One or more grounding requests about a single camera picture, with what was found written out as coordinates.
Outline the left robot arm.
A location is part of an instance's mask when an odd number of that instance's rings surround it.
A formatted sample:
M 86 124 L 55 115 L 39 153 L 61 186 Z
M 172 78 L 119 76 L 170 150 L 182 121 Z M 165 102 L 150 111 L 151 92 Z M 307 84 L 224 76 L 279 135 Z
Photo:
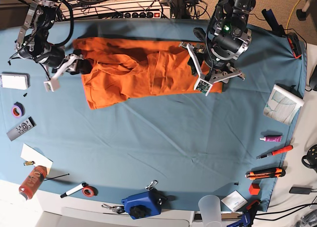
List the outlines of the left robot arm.
M 252 31 L 247 28 L 249 13 L 256 0 L 219 0 L 207 29 L 194 28 L 194 35 L 203 45 L 181 42 L 190 55 L 192 74 L 197 76 L 194 89 L 208 95 L 219 82 L 231 78 L 245 79 L 234 61 L 244 53 L 251 41 Z

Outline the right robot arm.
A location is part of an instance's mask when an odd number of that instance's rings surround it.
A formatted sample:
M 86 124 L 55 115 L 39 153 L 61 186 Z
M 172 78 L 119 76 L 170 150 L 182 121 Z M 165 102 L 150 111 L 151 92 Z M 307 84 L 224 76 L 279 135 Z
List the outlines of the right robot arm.
M 70 30 L 64 41 L 52 44 L 48 42 L 49 29 L 56 21 L 61 4 L 69 10 Z M 65 72 L 71 75 L 85 75 L 90 74 L 92 70 L 92 65 L 84 59 L 81 50 L 65 54 L 65 45 L 70 41 L 73 31 L 73 11 L 66 0 L 33 0 L 15 41 L 16 53 L 9 59 L 29 59 L 40 64 L 48 79 L 44 82 L 45 89 L 54 92 L 60 88 L 58 78 Z

